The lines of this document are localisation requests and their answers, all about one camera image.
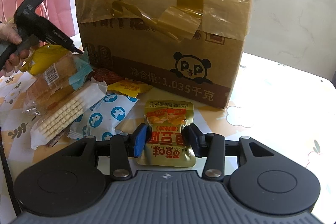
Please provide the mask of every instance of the table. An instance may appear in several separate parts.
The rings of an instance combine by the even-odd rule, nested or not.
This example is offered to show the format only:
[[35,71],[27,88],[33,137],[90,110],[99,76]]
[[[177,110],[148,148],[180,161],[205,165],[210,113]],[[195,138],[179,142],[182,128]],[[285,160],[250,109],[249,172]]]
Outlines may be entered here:
[[[31,164],[71,142],[64,137],[52,148],[39,147],[36,151],[30,148],[29,132],[36,119],[22,113],[21,108],[25,91],[33,81],[27,73],[0,79],[0,124],[13,179]],[[143,108],[148,99],[187,100],[153,88],[139,95],[128,119],[117,129],[133,132],[143,122]],[[325,224],[336,221],[336,171],[333,168],[336,162],[336,89],[328,80],[244,53],[226,110],[193,103],[194,123],[203,133],[219,133],[228,140],[251,136],[315,173],[321,193],[313,213]],[[199,159],[193,169],[200,172],[204,162]],[[133,170],[143,169],[143,165],[138,166],[134,160],[131,165]],[[98,167],[107,174],[108,158],[101,157]],[[235,168],[236,160],[228,157],[226,174]],[[7,224],[15,214],[2,172],[0,183],[0,222]]]

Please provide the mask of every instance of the finger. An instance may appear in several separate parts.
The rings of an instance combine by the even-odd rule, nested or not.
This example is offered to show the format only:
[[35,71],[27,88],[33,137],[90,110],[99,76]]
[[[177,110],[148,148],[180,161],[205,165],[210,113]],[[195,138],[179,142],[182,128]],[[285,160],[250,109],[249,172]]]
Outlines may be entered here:
[[23,65],[23,60],[20,59],[20,63],[19,63],[19,65],[17,65],[16,67],[22,67],[22,65]]
[[13,66],[17,66],[20,63],[20,59],[16,54],[11,54],[9,56],[9,61],[12,63]]
[[11,64],[11,62],[9,60],[6,60],[5,63],[5,70],[6,72],[11,72],[13,70],[13,65]]
[[7,78],[7,77],[11,77],[12,75],[13,75],[13,73],[14,73],[14,70],[12,70],[12,71],[10,71],[10,72],[5,72],[5,77]]
[[29,50],[22,50],[21,52],[20,52],[20,58],[21,59],[26,59],[26,58],[28,58],[28,56],[29,56]]
[[12,23],[5,24],[0,29],[0,37],[14,44],[20,44],[22,38],[16,31],[16,25]]

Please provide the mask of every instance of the black round pad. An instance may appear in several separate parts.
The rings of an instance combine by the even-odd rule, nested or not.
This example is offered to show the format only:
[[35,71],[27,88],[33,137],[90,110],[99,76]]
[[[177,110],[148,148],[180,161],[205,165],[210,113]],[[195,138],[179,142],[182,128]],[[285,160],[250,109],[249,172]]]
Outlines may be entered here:
[[14,190],[23,208],[33,214],[59,217],[80,212],[102,197],[105,176],[75,157],[42,162],[24,170]]
[[291,160],[271,157],[248,161],[233,172],[232,195],[245,206],[270,215],[291,215],[310,209],[320,194],[317,177]]

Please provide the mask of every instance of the gold snack package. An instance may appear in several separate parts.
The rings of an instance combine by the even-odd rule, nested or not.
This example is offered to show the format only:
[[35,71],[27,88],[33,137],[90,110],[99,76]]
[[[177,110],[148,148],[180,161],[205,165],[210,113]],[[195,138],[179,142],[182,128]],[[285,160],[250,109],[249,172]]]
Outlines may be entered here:
[[137,159],[142,165],[192,167],[196,157],[183,141],[181,131],[194,119],[191,102],[149,100],[145,106],[145,119],[152,127],[152,136]]
[[28,71],[31,75],[37,76],[44,73],[47,68],[67,53],[70,53],[70,51],[61,45],[44,45],[36,49],[26,59],[26,63],[20,70],[22,72]]
[[136,98],[138,94],[149,91],[153,86],[140,81],[125,79],[107,86],[107,90]]

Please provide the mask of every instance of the gray base plate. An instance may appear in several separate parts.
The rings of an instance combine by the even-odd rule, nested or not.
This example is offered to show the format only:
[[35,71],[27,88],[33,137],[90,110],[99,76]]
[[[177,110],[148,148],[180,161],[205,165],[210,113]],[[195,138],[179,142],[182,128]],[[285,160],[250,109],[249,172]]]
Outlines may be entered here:
[[219,182],[196,171],[138,171],[114,182],[105,196],[80,213],[47,218],[23,213],[14,224],[321,224],[308,212],[288,217],[254,213],[237,203]]

